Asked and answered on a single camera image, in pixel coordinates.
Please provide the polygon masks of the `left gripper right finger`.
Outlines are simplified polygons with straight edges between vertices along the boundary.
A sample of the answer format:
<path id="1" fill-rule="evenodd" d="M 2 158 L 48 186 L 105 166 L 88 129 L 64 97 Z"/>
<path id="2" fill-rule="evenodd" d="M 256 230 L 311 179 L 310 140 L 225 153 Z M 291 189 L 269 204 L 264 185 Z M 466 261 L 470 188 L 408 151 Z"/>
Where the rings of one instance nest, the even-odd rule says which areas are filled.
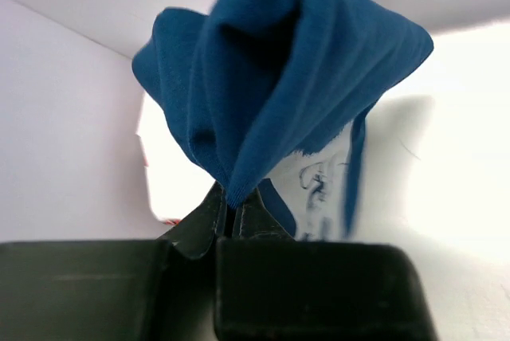
<path id="1" fill-rule="evenodd" d="M 215 229 L 220 340 L 435 340 L 416 268 L 393 245 L 293 240 L 253 192 Z"/>

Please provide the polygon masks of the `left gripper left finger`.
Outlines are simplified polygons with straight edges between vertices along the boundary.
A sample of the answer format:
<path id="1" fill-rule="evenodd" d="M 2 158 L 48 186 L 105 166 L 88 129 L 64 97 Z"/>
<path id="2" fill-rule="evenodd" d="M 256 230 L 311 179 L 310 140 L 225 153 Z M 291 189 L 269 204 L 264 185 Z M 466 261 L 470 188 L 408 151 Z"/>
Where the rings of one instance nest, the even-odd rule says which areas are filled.
<path id="1" fill-rule="evenodd" d="M 4 340 L 212 340 L 214 185 L 159 238 L 1 246 Z"/>

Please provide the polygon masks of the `white and red t shirt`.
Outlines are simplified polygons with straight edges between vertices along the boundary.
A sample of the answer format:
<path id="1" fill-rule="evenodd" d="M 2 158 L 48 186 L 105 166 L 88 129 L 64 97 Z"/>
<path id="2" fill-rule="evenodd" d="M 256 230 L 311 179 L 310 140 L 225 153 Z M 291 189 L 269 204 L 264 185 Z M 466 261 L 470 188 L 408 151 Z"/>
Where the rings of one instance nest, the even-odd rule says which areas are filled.
<path id="1" fill-rule="evenodd" d="M 143 151 L 143 160 L 148 203 L 152 214 L 165 225 L 177 225 L 185 214 L 176 214 L 172 211 L 176 181 L 167 170 L 160 170 L 158 166 L 153 167 L 149 163 L 146 151 Z"/>

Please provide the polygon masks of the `blue t shirt with print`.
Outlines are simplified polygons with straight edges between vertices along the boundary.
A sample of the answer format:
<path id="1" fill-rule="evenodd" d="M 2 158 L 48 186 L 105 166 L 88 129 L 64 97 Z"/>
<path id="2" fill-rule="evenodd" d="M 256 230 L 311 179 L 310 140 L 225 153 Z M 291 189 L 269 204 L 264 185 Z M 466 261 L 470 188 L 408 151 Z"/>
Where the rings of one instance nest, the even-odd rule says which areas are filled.
<path id="1" fill-rule="evenodd" d="M 341 241 L 367 115 L 433 49 L 371 0 L 217 0 L 207 15 L 161 12 L 132 71 L 230 207 L 258 190 L 295 239 Z"/>

